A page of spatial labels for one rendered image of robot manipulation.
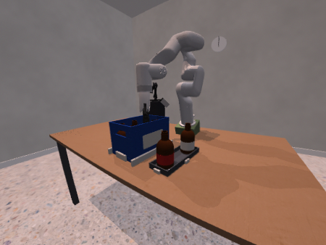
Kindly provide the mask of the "blue plastic bottle crate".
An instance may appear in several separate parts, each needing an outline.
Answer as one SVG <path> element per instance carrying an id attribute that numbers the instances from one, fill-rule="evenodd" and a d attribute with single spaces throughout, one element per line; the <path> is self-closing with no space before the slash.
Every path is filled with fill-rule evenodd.
<path id="1" fill-rule="evenodd" d="M 132 120 L 137 120 L 138 124 L 132 126 Z M 154 120 L 154 121 L 151 121 Z M 125 125 L 121 125 L 124 123 Z M 116 151 L 125 154 L 127 161 L 145 154 L 156 148 L 156 144 L 161 140 L 161 133 L 167 130 L 169 133 L 169 117 L 149 115 L 149 122 L 143 123 L 143 115 L 130 117 L 122 120 L 109 122 L 109 129 L 112 141 L 112 153 Z M 125 135 L 118 135 L 119 130 L 125 131 Z"/>

